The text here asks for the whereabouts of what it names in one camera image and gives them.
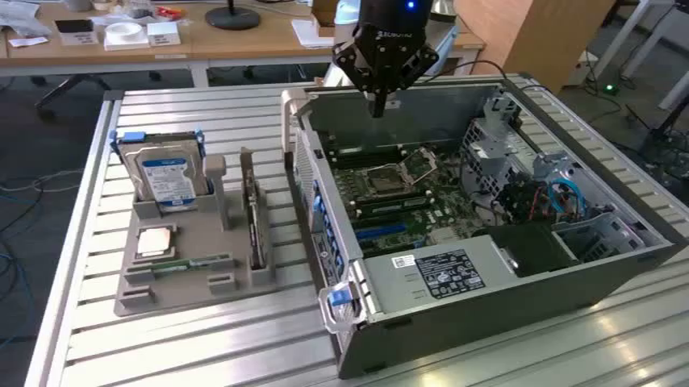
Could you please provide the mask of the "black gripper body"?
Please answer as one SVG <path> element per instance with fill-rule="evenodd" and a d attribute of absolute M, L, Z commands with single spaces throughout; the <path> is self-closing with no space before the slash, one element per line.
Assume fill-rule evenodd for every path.
<path fill-rule="evenodd" d="M 378 96 L 378 55 L 384 48 L 427 44 L 424 28 L 431 3 L 422 0 L 362 1 L 354 42 L 372 68 Z"/>

